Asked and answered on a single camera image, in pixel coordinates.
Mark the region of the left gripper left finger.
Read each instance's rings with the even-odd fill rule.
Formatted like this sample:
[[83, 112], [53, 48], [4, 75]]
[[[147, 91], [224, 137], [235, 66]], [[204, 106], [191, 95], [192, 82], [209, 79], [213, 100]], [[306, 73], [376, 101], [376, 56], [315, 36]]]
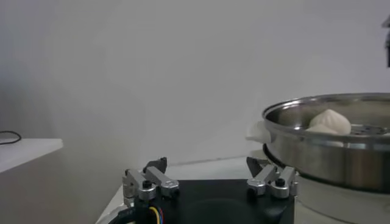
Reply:
[[162, 157], [149, 161], [141, 170], [127, 169], [122, 177], [123, 196], [126, 200], [138, 198], [141, 201], [151, 201], [162, 197], [177, 198], [180, 194], [180, 184], [165, 175], [168, 160]]

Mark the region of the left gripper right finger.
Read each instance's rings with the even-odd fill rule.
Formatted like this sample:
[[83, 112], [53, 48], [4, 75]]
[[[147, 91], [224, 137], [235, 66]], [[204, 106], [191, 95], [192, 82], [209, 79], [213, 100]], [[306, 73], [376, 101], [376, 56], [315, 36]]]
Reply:
[[254, 197], [263, 196], [267, 191], [278, 199], [297, 196], [295, 168], [289, 166], [281, 168], [266, 159], [253, 157], [247, 157], [246, 163], [252, 175], [252, 178], [247, 180], [248, 193]]

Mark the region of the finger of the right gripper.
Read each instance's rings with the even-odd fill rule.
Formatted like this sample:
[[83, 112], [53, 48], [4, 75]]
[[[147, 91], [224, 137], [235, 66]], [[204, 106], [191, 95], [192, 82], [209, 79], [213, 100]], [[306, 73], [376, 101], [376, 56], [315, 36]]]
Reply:
[[388, 16], [382, 23], [382, 28], [386, 29], [387, 35], [385, 38], [385, 52], [386, 52], [386, 66], [390, 67], [390, 16]]

